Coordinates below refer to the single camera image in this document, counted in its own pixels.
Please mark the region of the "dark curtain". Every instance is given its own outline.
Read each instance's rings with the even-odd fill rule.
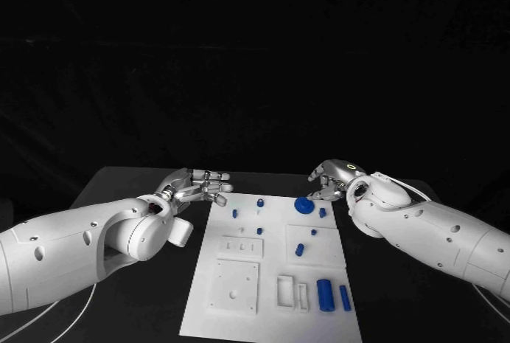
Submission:
[[[16,221],[107,165],[306,174],[337,158],[504,229],[509,0],[3,3]]]

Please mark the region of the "black table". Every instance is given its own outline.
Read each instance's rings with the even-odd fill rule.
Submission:
[[[105,167],[72,207],[153,193],[173,171]],[[306,175],[231,175],[236,193],[298,197],[319,189],[319,181],[309,182]],[[406,182],[438,201],[424,182]],[[120,269],[98,283],[85,314],[59,342],[219,342],[179,336],[211,206],[195,202],[180,214],[195,225],[185,248],[167,243],[150,261]],[[425,266],[383,239],[366,236],[352,223],[345,201],[334,202],[333,209],[363,341],[510,342],[510,326],[471,284]],[[7,342],[51,342],[75,320],[90,294],[91,288],[64,299]],[[45,308],[2,316],[0,338]]]

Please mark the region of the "blue cylinder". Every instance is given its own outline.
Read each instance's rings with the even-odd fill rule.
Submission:
[[[316,209],[316,205],[306,197],[300,197],[296,199],[294,208],[301,214],[310,214]]]
[[[297,249],[296,249],[296,255],[300,257],[303,256],[303,251],[306,250],[306,245],[303,243],[300,243],[297,245]]]
[[[321,311],[334,311],[333,288],[332,282],[327,279],[317,281],[319,306]]]
[[[342,302],[343,302],[343,310],[350,311],[349,295],[347,295],[347,289],[345,285],[340,285],[340,295],[342,295]]]

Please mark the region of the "robotic hand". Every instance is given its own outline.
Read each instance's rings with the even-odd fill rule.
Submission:
[[[0,315],[48,305],[151,259],[166,241],[185,246],[192,224],[176,215],[190,201],[212,201],[228,173],[180,169],[156,192],[43,215],[0,234]]]
[[[321,190],[309,199],[346,198],[356,227],[441,270],[510,300],[510,235],[468,214],[445,207],[409,185],[346,161],[326,160],[309,181]],[[414,201],[404,188],[425,201]]]

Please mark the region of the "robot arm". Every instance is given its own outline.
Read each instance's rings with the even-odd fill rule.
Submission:
[[[346,197],[355,225],[369,236],[386,238],[430,267],[510,300],[507,233],[427,196],[427,201],[414,201],[402,182],[382,173],[368,175],[345,161],[326,160],[310,181],[319,176],[323,191],[310,194],[310,199]]]
[[[229,174],[177,170],[156,192],[41,216],[0,234],[0,315],[48,305],[149,260],[166,241],[185,246],[190,201],[222,207]]]

